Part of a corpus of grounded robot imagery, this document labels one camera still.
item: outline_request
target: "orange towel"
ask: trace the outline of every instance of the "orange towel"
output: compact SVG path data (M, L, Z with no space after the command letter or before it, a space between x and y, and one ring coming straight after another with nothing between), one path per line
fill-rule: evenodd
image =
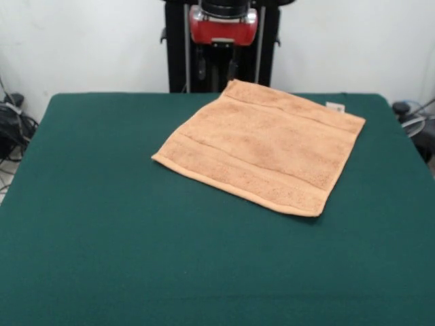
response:
M364 122L291 94L231 81L152 159L274 211L316 217Z

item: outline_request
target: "cable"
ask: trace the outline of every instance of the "cable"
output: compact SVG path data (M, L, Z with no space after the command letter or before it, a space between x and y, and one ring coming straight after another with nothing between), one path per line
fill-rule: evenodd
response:
M10 187L10 184L9 185L4 185L2 188L0 188L0 192L2 192L3 190L6 190L9 187Z
M413 137L417 136L420 132L422 132L424 128L426 128L426 121L422 121L421 125L420 125L420 128L418 128L414 132L408 133L407 135L408 135L409 138L413 138Z
M3 84L3 80L1 79L1 75L0 75L0 86L1 86L1 89L2 89L3 93L5 93L6 97L7 97L8 99L10 99L11 102L12 102L12 104L16 107L16 103L15 103L14 98L11 96L11 94L9 94L9 93L6 91L5 85Z
M435 120L435 115L431 115L429 117L423 117L422 115L418 115L418 117L416 117L415 119L412 119L410 121L403 123L402 127L403 127L403 129L405 129L409 126L412 126L414 124L418 124L419 122L421 122L421 125L417 130L414 130L410 133L406 133L409 138L413 138L414 136L417 136L420 132L423 131L423 129L426 127L426 122L428 120Z
M5 173L6 175L15 175L15 173L10 172L10 171L3 170L2 168L0 168L0 172Z
M429 102L427 102L425 105L420 106L420 108L418 108L417 110L408 113L408 115L412 115L412 114L419 113L420 111L423 111L425 108L431 106L431 105L434 104L434 103L435 103L435 98L433 98L432 100L430 100Z

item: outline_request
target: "green tablecloth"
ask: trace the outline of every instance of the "green tablecloth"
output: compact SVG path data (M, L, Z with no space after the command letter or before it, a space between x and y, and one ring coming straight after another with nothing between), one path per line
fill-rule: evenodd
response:
M55 96L0 208L0 325L435 325L435 183L385 100L319 219L152 162L215 94Z

